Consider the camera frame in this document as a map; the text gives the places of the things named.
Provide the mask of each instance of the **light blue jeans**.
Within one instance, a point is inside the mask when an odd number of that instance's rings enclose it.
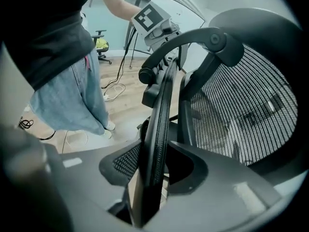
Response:
[[[37,90],[30,106],[54,130],[104,134],[108,112],[100,87],[96,50]]]

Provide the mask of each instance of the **black cable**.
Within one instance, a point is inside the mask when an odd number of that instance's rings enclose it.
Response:
[[[27,120],[27,119],[23,119],[23,117],[20,118],[20,121],[18,123],[18,127],[22,130],[29,129],[32,125],[33,125],[33,119]],[[54,136],[55,133],[56,133],[56,131],[54,131],[54,133],[52,135],[50,135],[49,137],[39,138],[39,140],[41,140],[41,141],[49,140]]]
[[[136,46],[136,41],[137,41],[138,35],[139,35],[139,33],[137,33],[137,35],[136,35],[136,39],[135,39],[135,43],[134,43],[134,47],[133,47],[133,52],[132,52],[132,58],[131,58],[131,62],[130,62],[130,68],[132,68],[132,61],[133,61],[133,56],[134,56],[134,51],[135,51],[135,46]]]
[[[118,70],[116,79],[109,81],[108,84],[107,84],[105,87],[101,87],[101,89],[107,88],[109,85],[111,85],[111,84],[117,84],[117,83],[119,82],[120,78],[122,77],[122,75],[123,75],[123,73],[124,73],[125,58],[126,58],[126,55],[127,55],[128,51],[129,51],[129,47],[130,47],[131,41],[132,41],[133,36],[134,36],[135,33],[136,33],[136,29],[134,28],[134,29],[132,30],[132,32],[131,32],[129,42],[128,42],[127,46],[126,46],[125,55],[124,55],[124,57],[122,58],[122,61],[121,61],[121,64],[120,64],[120,67],[119,67],[119,70]]]

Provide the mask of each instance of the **person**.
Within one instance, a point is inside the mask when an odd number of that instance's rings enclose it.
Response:
[[[104,104],[95,45],[80,15],[87,1],[14,0],[4,12],[4,43],[35,90],[30,106],[42,121],[54,130],[85,130],[109,139],[115,125]],[[104,2],[124,20],[140,11],[124,0]]]

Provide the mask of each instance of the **chair armrest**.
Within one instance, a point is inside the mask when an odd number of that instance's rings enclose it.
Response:
[[[99,39],[99,38],[102,38],[104,37],[104,35],[92,35],[91,38],[94,38],[94,39]]]

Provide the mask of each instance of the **light blue wall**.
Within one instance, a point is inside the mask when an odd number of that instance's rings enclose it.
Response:
[[[136,0],[126,0],[134,4]],[[129,22],[117,18],[108,10],[103,0],[93,0],[91,8],[89,1],[83,6],[82,12],[86,14],[88,28],[91,35],[97,35],[96,30],[106,29],[104,39],[109,43],[110,50],[123,50]]]

